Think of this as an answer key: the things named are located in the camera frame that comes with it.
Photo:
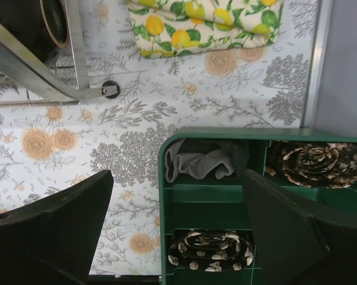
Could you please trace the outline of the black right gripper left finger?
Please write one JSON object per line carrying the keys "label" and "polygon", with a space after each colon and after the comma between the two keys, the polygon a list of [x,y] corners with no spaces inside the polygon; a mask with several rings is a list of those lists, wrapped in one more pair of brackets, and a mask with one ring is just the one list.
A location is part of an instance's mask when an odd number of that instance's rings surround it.
{"label": "black right gripper left finger", "polygon": [[86,284],[113,189],[102,170],[0,214],[0,284]]}

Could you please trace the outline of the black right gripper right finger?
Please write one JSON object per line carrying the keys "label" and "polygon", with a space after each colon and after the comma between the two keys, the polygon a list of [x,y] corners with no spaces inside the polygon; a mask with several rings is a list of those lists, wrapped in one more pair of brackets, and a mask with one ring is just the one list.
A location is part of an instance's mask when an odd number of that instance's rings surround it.
{"label": "black right gripper right finger", "polygon": [[249,169],[242,188],[267,284],[357,284],[357,216]]}

